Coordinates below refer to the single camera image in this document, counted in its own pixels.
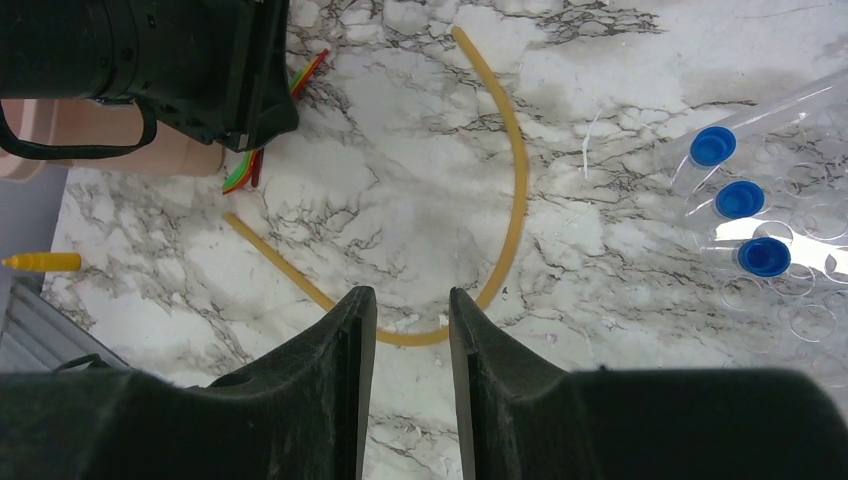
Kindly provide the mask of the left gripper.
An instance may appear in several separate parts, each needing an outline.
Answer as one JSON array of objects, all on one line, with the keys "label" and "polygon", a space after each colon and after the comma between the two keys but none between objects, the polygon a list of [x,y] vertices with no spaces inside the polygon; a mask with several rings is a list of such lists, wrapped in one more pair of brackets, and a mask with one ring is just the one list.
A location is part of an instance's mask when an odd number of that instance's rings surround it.
[{"label": "left gripper", "polygon": [[286,70],[287,1],[135,1],[132,100],[146,145],[161,122],[233,152],[297,129]]}]

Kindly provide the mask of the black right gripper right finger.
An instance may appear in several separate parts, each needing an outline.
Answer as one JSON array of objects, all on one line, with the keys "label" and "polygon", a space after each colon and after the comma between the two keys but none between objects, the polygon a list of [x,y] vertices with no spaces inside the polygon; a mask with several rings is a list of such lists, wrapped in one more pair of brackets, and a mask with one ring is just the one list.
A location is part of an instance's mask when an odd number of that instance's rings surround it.
[{"label": "black right gripper right finger", "polygon": [[449,295],[468,479],[843,479],[847,427],[780,369],[565,371]]}]

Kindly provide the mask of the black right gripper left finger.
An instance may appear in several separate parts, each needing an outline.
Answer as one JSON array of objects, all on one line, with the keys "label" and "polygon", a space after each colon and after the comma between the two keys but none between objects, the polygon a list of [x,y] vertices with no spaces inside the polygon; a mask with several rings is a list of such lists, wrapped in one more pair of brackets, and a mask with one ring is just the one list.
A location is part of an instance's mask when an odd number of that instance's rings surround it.
[{"label": "black right gripper left finger", "polygon": [[94,356],[1,378],[5,479],[358,479],[376,345],[371,287],[205,387]]}]

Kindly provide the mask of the blue cap test tube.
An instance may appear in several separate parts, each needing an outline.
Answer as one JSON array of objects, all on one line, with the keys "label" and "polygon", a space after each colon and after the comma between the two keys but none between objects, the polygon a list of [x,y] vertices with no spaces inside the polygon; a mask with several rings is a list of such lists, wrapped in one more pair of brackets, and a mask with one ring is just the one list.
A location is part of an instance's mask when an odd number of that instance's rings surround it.
[{"label": "blue cap test tube", "polygon": [[769,207],[768,200],[767,190],[748,180],[711,185],[686,200],[681,220],[688,228],[706,231],[764,213]]},{"label": "blue cap test tube", "polygon": [[847,71],[843,69],[749,111],[658,144],[654,159],[672,191],[688,196],[729,160],[744,140],[798,125],[846,99]]},{"label": "blue cap test tube", "polygon": [[701,247],[699,253],[716,269],[747,272],[759,278],[779,276],[792,262],[789,247],[772,237],[714,241]]}]

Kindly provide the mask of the clear acrylic tube rack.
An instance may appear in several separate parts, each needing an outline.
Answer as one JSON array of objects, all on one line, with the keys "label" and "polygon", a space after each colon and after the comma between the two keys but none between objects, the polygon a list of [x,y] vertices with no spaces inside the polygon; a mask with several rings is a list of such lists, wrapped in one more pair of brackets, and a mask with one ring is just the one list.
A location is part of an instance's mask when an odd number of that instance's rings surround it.
[{"label": "clear acrylic tube rack", "polygon": [[[768,193],[768,209],[702,231],[683,225],[686,200],[711,185],[748,180]],[[847,103],[798,125],[750,137],[688,196],[673,192],[684,238],[703,262],[756,364],[800,370],[838,401],[847,399]],[[772,237],[791,265],[759,278],[719,270],[699,249],[720,240]]]}]

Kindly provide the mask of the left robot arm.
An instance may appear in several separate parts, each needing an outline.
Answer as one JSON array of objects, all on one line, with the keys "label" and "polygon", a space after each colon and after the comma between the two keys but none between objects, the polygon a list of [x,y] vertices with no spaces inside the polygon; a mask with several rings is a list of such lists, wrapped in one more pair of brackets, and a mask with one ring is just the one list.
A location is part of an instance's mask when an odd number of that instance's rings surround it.
[{"label": "left robot arm", "polygon": [[[135,103],[254,150],[299,121],[284,1],[5,1],[1,95]],[[352,289],[313,326],[207,387],[93,368],[1,378],[5,479],[358,479],[376,299]]]}]

